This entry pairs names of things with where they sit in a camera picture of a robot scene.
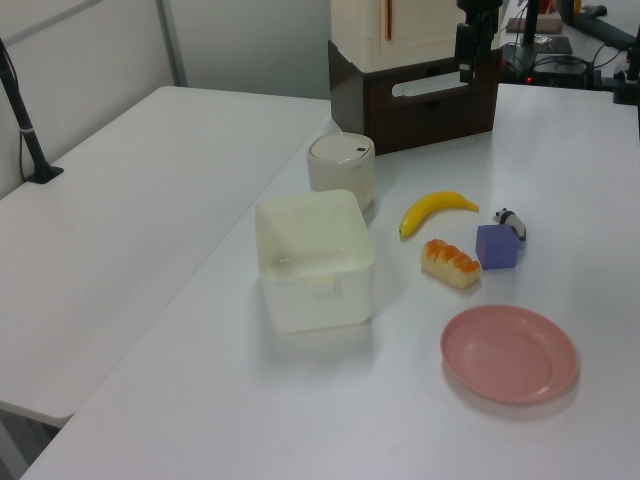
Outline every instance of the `white wall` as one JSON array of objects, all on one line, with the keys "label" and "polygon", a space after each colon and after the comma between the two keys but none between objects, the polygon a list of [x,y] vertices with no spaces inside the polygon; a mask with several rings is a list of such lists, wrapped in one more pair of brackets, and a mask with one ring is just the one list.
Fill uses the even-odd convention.
[{"label": "white wall", "polygon": [[[7,50],[50,163],[156,88],[173,84],[155,0],[102,0]],[[18,126],[0,89],[0,198],[21,183],[17,159]]]},{"label": "white wall", "polygon": [[329,0],[165,0],[190,87],[329,98]]}]

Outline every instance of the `toy panda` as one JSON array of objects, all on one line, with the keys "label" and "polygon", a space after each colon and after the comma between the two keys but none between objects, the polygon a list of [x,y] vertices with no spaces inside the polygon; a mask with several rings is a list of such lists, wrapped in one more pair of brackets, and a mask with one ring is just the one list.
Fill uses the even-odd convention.
[{"label": "toy panda", "polygon": [[493,221],[499,223],[500,225],[509,225],[518,238],[520,242],[524,245],[527,241],[527,229],[524,226],[524,223],[510,210],[503,208],[499,212],[496,212],[496,216],[493,217]]}]

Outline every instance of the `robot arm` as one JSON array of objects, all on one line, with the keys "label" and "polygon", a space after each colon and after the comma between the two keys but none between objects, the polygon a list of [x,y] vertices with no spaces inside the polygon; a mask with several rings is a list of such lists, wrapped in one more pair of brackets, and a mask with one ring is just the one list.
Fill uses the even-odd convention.
[{"label": "robot arm", "polygon": [[491,42],[498,31],[502,0],[456,0],[466,14],[456,32],[455,58],[460,62],[460,81],[471,83],[476,63],[489,61]]}]

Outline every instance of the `gray floor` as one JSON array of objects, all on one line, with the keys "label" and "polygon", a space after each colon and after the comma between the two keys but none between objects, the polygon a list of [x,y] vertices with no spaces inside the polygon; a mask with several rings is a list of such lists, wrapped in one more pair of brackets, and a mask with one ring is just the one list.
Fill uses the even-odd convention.
[{"label": "gray floor", "polygon": [[0,480],[17,480],[58,429],[0,410]]}]

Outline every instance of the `drawer handle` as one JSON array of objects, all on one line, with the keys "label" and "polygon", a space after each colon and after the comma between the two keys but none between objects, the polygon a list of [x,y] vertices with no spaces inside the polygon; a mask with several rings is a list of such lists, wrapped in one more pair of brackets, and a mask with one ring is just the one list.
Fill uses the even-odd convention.
[{"label": "drawer handle", "polygon": [[460,81],[460,72],[445,73],[435,77],[421,78],[409,82],[397,83],[391,89],[394,97],[416,97],[427,93],[437,93],[442,90],[466,87],[468,84]]},{"label": "drawer handle", "polygon": [[385,0],[384,2],[384,39],[387,42],[391,41],[391,1]]}]

